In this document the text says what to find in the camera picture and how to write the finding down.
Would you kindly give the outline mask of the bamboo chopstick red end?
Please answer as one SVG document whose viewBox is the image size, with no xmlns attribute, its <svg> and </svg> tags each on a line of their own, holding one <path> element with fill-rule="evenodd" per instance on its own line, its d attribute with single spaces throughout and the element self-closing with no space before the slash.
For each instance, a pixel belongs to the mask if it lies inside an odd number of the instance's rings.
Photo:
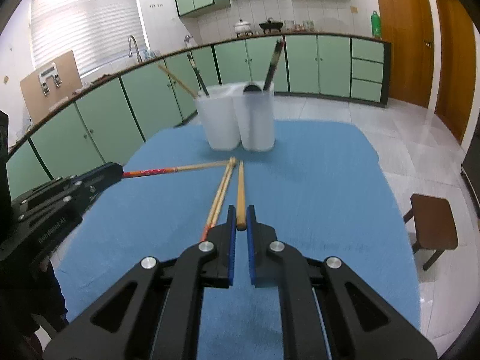
<svg viewBox="0 0 480 360">
<path fill-rule="evenodd" d="M 230 177 L 232 175 L 236 162 L 237 162 L 236 158 L 231 157 L 225 168 L 220 185 L 216 191 L 216 196 L 214 197 L 213 203 L 211 205 L 207 222 L 203 228 L 202 238 L 201 238 L 202 242 L 204 242 L 207 239 L 209 230 L 216 226 L 216 221 L 218 219 L 218 216 L 220 214 L 220 211 L 223 205 L 224 195 L 226 194 L 226 190 L 228 189 Z"/>
<path fill-rule="evenodd" d="M 172 167 L 157 168 L 157 169 L 150 169 L 150 170 L 144 170 L 144 171 L 131 171 L 131 172 L 124 172 L 123 178 L 138 178 L 138 177 L 144 177 L 144 176 L 158 176 L 163 174 L 173 174 L 177 172 L 203 170 L 211 167 L 227 166 L 229 163 L 230 163 L 230 160 L 225 160 L 225 161 L 217 161 L 212 163 L 172 166 Z"/>
<path fill-rule="evenodd" d="M 245 193 L 245 172 L 244 161 L 241 161 L 238 168 L 238 193 L 237 193 L 237 230 L 245 231 L 247 229 L 247 208 Z"/>
</svg>

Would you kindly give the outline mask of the black plastic spoon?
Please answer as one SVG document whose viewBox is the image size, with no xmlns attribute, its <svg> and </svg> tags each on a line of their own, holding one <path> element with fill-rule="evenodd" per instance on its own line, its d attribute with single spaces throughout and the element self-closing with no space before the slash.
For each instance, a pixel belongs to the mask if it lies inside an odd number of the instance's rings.
<svg viewBox="0 0 480 360">
<path fill-rule="evenodd" d="M 275 45 L 282 37 L 258 37 L 246 40 L 247 54 L 250 63 L 250 74 L 253 81 L 264 81 L 270 66 Z M 275 75 L 272 80 L 274 92 L 287 92 L 287 65 L 285 51 L 281 53 Z"/>
</svg>

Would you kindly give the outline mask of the plain bamboo chopstick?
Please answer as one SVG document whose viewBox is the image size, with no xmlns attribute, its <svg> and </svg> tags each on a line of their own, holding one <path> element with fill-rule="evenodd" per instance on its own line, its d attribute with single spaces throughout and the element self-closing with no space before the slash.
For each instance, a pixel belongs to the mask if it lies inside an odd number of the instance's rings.
<svg viewBox="0 0 480 360">
<path fill-rule="evenodd" d="M 166 67 L 162 66 L 161 64 L 157 64 L 157 67 L 164 72 L 170 79 L 176 81 L 176 83 L 181 86 L 185 92 L 187 92 L 192 98 L 196 98 L 197 94 L 196 92 L 193 91 L 192 88 L 190 88 L 187 84 L 185 84 L 180 78 L 175 76 L 172 72 L 170 72 Z"/>
</svg>

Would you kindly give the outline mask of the black chopstick gold band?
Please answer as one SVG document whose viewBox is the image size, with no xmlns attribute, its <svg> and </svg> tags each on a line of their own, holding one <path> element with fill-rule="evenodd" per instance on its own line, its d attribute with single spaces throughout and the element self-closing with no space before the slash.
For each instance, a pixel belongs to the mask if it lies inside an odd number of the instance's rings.
<svg viewBox="0 0 480 360">
<path fill-rule="evenodd" d="M 202 91 L 204 92 L 205 96 L 209 97 L 210 94 L 209 94 L 209 92 L 208 92 L 208 88 L 207 88 L 207 86 L 205 85 L 205 83 L 204 83 L 204 81 L 203 81 L 203 78 L 201 77 L 201 74 L 200 74 L 200 72 L 199 72 L 199 69 L 197 68 L 197 65 L 196 65 L 196 63 L 195 63 L 195 61 L 194 61 L 193 55 L 187 53 L 187 59 L 189 60 L 190 66 L 192 67 L 193 72 L 194 72 L 194 74 L 196 75 L 196 78 L 197 78 L 197 81 L 198 81 L 198 83 L 199 83 L 200 88 L 201 88 Z"/>
</svg>

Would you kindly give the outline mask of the green lower kitchen cabinets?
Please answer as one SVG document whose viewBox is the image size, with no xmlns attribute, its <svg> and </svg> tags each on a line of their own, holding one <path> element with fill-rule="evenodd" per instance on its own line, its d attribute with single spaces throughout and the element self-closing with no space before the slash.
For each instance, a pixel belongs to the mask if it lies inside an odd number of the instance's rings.
<svg viewBox="0 0 480 360">
<path fill-rule="evenodd" d="M 194 99 L 162 72 L 201 88 L 187 58 L 193 55 L 208 86 L 252 80 L 246 40 L 179 51 L 108 76 L 36 124 L 11 150 L 7 176 L 12 197 L 60 176 L 81 174 L 106 162 L 125 164 L 158 131 L 183 125 Z M 287 34 L 287 92 L 334 100 L 387 104 L 391 45 L 368 37 Z"/>
</svg>

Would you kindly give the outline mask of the cardboard panel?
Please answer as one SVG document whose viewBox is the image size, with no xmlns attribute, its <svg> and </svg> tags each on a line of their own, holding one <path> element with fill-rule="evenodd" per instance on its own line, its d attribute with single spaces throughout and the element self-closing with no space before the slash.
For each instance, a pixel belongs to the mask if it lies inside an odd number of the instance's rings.
<svg viewBox="0 0 480 360">
<path fill-rule="evenodd" d="M 20 82 L 29 118 L 36 125 L 82 87 L 72 50 L 39 67 Z"/>
</svg>

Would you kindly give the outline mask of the blue table mat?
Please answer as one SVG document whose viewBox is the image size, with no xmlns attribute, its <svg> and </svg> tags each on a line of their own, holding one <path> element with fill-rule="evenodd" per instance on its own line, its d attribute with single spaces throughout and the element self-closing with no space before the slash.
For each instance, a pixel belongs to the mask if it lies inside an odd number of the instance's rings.
<svg viewBox="0 0 480 360">
<path fill-rule="evenodd" d="M 402 213 L 374 147 L 354 125 L 279 121 L 267 152 L 237 149 L 247 202 L 304 256 L 341 258 L 419 326 L 419 284 Z M 72 233 L 55 275 L 73 320 L 146 256 L 176 258 L 202 235 L 224 170 L 122 180 Z M 281 359 L 276 289 L 251 285 L 247 236 L 236 238 L 233 286 L 207 289 L 200 359 Z"/>
</svg>

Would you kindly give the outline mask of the brown wooden stool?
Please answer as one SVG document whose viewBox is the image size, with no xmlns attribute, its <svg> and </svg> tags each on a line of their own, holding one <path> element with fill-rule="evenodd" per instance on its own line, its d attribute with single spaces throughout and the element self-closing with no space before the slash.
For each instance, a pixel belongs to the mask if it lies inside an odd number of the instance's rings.
<svg viewBox="0 0 480 360">
<path fill-rule="evenodd" d="M 437 262 L 446 250 L 455 250 L 458 235 L 451 205 L 446 198 L 414 193 L 410 197 L 411 208 L 403 216 L 407 224 L 414 220 L 416 240 L 412 252 L 433 250 L 432 256 L 423 264 L 424 272 Z"/>
</svg>

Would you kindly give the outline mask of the chrome sink faucet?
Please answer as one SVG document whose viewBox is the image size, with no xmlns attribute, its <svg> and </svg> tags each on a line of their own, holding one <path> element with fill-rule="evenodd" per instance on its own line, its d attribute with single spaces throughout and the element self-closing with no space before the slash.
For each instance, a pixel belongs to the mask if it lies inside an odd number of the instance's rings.
<svg viewBox="0 0 480 360">
<path fill-rule="evenodd" d="M 128 36 L 128 57 L 132 58 L 136 55 L 137 63 L 142 63 L 143 58 L 137 44 L 137 40 L 133 35 Z"/>
</svg>

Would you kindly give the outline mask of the window blinds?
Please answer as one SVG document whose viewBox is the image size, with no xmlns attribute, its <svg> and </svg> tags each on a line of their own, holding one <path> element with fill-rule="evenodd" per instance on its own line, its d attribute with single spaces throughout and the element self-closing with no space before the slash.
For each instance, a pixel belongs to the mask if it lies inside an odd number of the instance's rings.
<svg viewBox="0 0 480 360">
<path fill-rule="evenodd" d="M 31 51 L 40 66 L 72 50 L 81 75 L 139 50 L 146 39 L 137 0 L 32 0 Z"/>
</svg>

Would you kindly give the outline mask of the white double utensil holder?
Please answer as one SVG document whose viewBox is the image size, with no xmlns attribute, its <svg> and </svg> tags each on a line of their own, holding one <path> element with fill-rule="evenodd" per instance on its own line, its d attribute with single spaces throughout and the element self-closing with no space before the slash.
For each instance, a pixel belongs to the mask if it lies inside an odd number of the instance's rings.
<svg viewBox="0 0 480 360">
<path fill-rule="evenodd" d="M 275 144 L 274 92 L 246 92 L 239 82 L 208 86 L 194 99 L 208 144 L 213 150 L 230 151 L 242 146 L 255 152 Z"/>
</svg>

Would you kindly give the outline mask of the black glass cabinet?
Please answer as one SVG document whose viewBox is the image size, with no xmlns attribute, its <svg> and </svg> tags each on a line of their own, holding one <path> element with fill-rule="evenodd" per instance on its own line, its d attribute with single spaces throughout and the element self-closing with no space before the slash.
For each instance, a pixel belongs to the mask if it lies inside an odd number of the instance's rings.
<svg viewBox="0 0 480 360">
<path fill-rule="evenodd" d="M 465 181 L 473 205 L 480 216 L 480 121 L 477 122 L 473 138 L 460 167 L 460 174 Z"/>
</svg>

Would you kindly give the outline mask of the white cooking pot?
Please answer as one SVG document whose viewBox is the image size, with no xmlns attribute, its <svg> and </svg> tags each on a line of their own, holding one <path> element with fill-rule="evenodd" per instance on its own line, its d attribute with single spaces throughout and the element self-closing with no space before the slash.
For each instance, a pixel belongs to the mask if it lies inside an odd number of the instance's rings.
<svg viewBox="0 0 480 360">
<path fill-rule="evenodd" d="M 251 23 L 244 21 L 243 19 L 240 19 L 239 22 L 235 23 L 233 29 L 237 38 L 248 37 L 253 34 Z"/>
</svg>

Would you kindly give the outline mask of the black wok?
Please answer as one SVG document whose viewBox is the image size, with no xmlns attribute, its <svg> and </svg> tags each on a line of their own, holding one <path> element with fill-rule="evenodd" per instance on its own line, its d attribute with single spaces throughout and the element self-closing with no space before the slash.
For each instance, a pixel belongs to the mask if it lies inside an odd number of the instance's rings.
<svg viewBox="0 0 480 360">
<path fill-rule="evenodd" d="M 259 27 L 262 29 L 263 34 L 267 33 L 281 33 L 284 23 L 273 19 L 267 18 L 266 21 L 259 23 Z"/>
</svg>

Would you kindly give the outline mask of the wooden door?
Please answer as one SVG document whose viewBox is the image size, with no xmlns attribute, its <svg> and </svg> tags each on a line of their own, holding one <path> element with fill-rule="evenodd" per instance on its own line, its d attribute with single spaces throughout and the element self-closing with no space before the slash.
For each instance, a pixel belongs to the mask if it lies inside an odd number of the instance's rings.
<svg viewBox="0 0 480 360">
<path fill-rule="evenodd" d="M 378 0 L 382 39 L 391 43 L 389 96 L 427 108 L 434 69 L 429 0 Z"/>
<path fill-rule="evenodd" d="M 473 21 L 460 0 L 436 0 L 441 36 L 441 70 L 435 113 L 454 138 L 465 136 L 477 72 Z"/>
</svg>

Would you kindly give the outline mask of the green bottle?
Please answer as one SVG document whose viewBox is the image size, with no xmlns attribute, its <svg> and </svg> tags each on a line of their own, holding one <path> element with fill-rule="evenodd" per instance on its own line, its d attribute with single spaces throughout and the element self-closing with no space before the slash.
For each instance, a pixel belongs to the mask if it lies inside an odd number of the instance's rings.
<svg viewBox="0 0 480 360">
<path fill-rule="evenodd" d="M 373 11 L 371 18 L 371 29 L 372 35 L 376 39 L 382 38 L 382 25 L 381 25 L 381 17 L 377 13 L 376 10 Z"/>
</svg>

